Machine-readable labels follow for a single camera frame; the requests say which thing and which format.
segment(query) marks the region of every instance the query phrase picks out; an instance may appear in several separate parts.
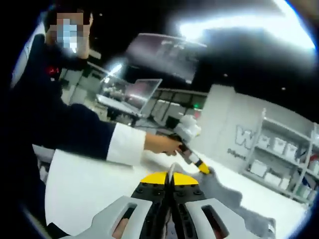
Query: laptop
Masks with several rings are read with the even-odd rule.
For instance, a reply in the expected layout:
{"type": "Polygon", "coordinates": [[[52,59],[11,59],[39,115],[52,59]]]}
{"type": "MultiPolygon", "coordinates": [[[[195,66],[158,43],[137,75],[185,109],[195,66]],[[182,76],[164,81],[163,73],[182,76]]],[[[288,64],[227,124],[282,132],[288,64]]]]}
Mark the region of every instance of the laptop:
{"type": "Polygon", "coordinates": [[[96,95],[100,104],[116,108],[127,114],[142,116],[142,110],[161,84],[162,79],[139,79],[128,85],[125,90],[125,100],[116,101],[103,95],[96,95]]]}

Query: white tabletop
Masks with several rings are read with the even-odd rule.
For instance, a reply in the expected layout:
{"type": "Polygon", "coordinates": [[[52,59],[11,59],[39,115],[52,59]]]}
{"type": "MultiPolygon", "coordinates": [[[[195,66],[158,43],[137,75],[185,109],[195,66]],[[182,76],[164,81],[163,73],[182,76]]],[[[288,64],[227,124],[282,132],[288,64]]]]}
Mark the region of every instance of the white tabletop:
{"type": "MultiPolygon", "coordinates": [[[[297,202],[283,197],[202,155],[226,187],[243,194],[241,206],[277,222],[278,239],[286,238],[305,214],[297,202]]],[[[46,220],[70,235],[90,227],[92,218],[122,195],[130,196],[139,181],[154,171],[178,162],[185,171],[196,173],[180,155],[168,157],[145,151],[141,166],[130,167],[56,150],[47,179],[46,220]]]]}

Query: dark jacket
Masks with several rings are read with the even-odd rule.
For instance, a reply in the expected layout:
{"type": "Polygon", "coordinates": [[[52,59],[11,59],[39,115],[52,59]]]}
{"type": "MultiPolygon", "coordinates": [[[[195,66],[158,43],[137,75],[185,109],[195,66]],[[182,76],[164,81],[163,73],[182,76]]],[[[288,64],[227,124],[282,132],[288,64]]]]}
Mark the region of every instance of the dark jacket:
{"type": "Polygon", "coordinates": [[[68,70],[81,71],[87,66],[87,59],[81,59],[75,56],[72,52],[69,53],[67,49],[62,52],[61,48],[56,44],[53,46],[44,46],[44,52],[47,56],[48,67],[47,73],[50,77],[58,81],[61,75],[62,68],[68,70]]]}
{"type": "Polygon", "coordinates": [[[68,106],[46,72],[44,36],[34,38],[25,71],[10,98],[11,122],[33,144],[105,159],[114,125],[83,105],[68,106]]]}

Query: monitor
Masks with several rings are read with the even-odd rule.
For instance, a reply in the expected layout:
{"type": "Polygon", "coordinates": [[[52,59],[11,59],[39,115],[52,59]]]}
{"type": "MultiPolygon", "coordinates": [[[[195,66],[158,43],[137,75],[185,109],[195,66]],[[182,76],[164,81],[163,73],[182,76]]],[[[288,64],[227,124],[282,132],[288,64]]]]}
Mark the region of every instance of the monitor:
{"type": "Polygon", "coordinates": [[[125,102],[136,108],[139,112],[142,111],[161,82],[162,79],[136,80],[134,84],[126,87],[125,102]]]}
{"type": "Polygon", "coordinates": [[[207,46],[169,35],[140,33],[129,45],[131,65],[169,74],[191,84],[207,46]]]}

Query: face mask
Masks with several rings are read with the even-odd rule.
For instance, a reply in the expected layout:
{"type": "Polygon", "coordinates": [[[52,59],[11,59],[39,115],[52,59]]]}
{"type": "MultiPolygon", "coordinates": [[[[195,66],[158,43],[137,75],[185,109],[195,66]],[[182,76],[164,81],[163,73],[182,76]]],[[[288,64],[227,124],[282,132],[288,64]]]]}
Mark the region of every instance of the face mask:
{"type": "Polygon", "coordinates": [[[63,24],[57,25],[56,42],[60,47],[71,48],[77,47],[77,25],[70,19],[64,19],[63,24]]]}

